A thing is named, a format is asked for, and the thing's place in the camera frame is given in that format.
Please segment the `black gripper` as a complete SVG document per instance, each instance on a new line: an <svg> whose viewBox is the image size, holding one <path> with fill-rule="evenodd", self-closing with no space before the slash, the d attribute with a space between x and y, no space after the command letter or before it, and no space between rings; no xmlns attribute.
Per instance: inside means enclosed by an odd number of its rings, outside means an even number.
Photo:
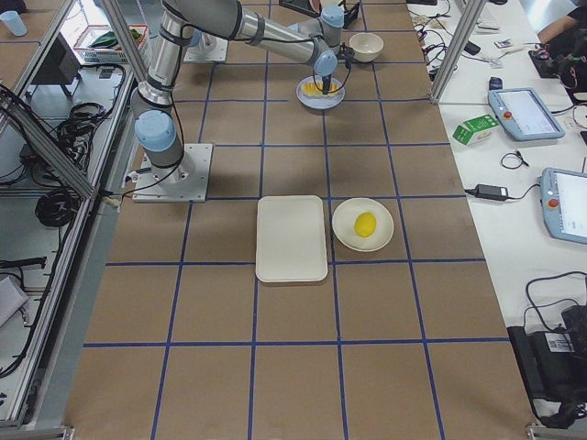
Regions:
<svg viewBox="0 0 587 440"><path fill-rule="evenodd" d="M338 58L332 50L325 50L316 59L316 74L322 78L321 94L331 93L331 75L338 66Z"/></svg>

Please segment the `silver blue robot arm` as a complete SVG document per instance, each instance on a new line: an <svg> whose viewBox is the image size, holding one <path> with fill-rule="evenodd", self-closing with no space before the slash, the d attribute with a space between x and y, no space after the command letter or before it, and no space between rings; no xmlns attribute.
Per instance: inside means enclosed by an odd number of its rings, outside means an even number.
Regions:
<svg viewBox="0 0 587 440"><path fill-rule="evenodd" d="M239 1L165 1L162 7L147 75L131 97L135 135L157 184L181 181L189 172L183 129L172 116L173 91L184 59L213 61L222 44L236 41L308 65L324 79L338 66L344 13L337 5L290 26Z"/></svg>

